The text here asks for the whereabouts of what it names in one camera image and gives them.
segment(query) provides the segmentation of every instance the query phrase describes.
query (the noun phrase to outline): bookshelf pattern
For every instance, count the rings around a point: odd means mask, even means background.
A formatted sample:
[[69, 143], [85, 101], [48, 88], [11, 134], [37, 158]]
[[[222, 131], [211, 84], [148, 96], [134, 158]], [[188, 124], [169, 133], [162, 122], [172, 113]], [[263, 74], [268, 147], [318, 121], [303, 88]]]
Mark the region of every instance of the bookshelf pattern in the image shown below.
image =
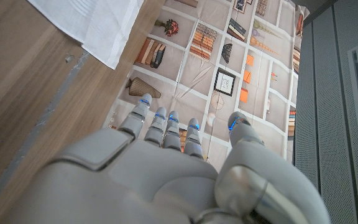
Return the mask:
[[[147, 65], [135, 63], [128, 77], [140, 72], [172, 86], [170, 88], [175, 89], [173, 93], [175, 99], [179, 99], [180, 93], [184, 91], [202, 99], [198, 103], [204, 105], [204, 108], [200, 109], [203, 113], [198, 115], [202, 141], [216, 142], [226, 147], [226, 155], [231, 150], [229, 135], [226, 131], [227, 119], [232, 112], [240, 111], [248, 117], [266, 146], [286, 159], [288, 115], [290, 108], [296, 108], [298, 81], [298, 75], [293, 70], [293, 48], [296, 38], [295, 5], [286, 0], [269, 0], [265, 15], [261, 16], [256, 13], [258, 1], [253, 0], [252, 4], [246, 4], [244, 13], [241, 13], [233, 9], [234, 0], [198, 0], [197, 8], [186, 6], [175, 0], [166, 0], [159, 20], [176, 20], [180, 31], [177, 35], [167, 37], [163, 33], [163, 28], [154, 27], [148, 37], [166, 45], [164, 61], [169, 61], [169, 66], [164, 67], [162, 63], [160, 68], [153, 69]], [[244, 40], [227, 33], [229, 26], [233, 25], [231, 20], [236, 21], [245, 29], [245, 32], [241, 33], [245, 37]], [[252, 30], [255, 22], [268, 30], [267, 32], [258, 30], [263, 38], [256, 37], [256, 39], [272, 51], [252, 42], [255, 37]], [[197, 36], [199, 24], [216, 32], [208, 62], [202, 61], [200, 57], [192, 53], [194, 40], [199, 38]], [[232, 44], [229, 63], [226, 63], [221, 56], [224, 44]], [[253, 58], [252, 65], [248, 62], [249, 56]], [[206, 73], [200, 85], [191, 86], [194, 68], [198, 71], [206, 71]], [[211, 99], [216, 94], [214, 81], [218, 69], [223, 69], [236, 77], [232, 96], [220, 94], [224, 101], [221, 110], [216, 110], [211, 106]], [[249, 82], [243, 81], [247, 72], [251, 74]], [[246, 103], [240, 100], [240, 96], [243, 97], [242, 91], [245, 89], [247, 90]], [[133, 108], [134, 103], [135, 101], [131, 102], [119, 96], [104, 125], [112, 124], [111, 118], [114, 116], [114, 111], [118, 110], [117, 108], [126, 107], [126, 112], [128, 108]], [[167, 106], [162, 103], [157, 103], [155, 107], [159, 106], [165, 106], [167, 110], [171, 109], [170, 106], [172, 107], [172, 105]], [[145, 126], [148, 121], [151, 123], [156, 108], [150, 108]], [[180, 127], [187, 129], [185, 123], [188, 120], [183, 119], [181, 113], [179, 115], [183, 121]]]

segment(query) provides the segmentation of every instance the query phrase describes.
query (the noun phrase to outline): metal panel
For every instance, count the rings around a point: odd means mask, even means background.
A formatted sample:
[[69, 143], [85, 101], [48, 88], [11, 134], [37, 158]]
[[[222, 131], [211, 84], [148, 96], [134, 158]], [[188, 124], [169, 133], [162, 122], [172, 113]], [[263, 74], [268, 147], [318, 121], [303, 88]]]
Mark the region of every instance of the metal panel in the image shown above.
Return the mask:
[[296, 99], [295, 164], [318, 187], [311, 24], [303, 29]]
[[313, 35], [321, 196], [333, 223], [357, 223], [331, 8], [313, 21]]
[[334, 11], [358, 191], [358, 126], [347, 57], [347, 51], [358, 45], [358, 1], [340, 0]]

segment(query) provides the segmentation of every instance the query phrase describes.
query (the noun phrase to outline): wooden floor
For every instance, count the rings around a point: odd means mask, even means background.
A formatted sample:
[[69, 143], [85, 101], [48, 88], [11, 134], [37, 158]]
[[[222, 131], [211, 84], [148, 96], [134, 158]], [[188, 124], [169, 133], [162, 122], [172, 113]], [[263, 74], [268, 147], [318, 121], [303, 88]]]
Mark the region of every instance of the wooden floor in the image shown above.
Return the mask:
[[[0, 215], [47, 160], [102, 127], [163, 2], [144, 1], [117, 69], [88, 57], [2, 191]], [[0, 1], [0, 176], [82, 53], [27, 1]]]

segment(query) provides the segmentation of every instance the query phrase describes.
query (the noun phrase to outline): white cloth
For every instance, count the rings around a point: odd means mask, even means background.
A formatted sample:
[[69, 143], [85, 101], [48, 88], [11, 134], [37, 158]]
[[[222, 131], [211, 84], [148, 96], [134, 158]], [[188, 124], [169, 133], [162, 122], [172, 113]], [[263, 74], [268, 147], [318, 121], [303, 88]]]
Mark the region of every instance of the white cloth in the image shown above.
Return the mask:
[[115, 69], [144, 0], [28, 0], [50, 22]]

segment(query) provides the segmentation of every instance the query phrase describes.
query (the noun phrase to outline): orange tag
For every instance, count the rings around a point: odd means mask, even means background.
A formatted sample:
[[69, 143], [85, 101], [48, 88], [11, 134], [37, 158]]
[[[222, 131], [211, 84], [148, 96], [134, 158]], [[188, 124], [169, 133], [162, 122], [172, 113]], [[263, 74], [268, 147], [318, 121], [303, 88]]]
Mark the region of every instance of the orange tag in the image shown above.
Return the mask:
[[248, 72], [247, 70], [244, 71], [244, 81], [246, 83], [251, 82], [251, 72]]
[[240, 101], [246, 103], [248, 100], [248, 90], [241, 88]]
[[251, 55], [247, 55], [247, 64], [250, 66], [254, 65], [254, 57]]

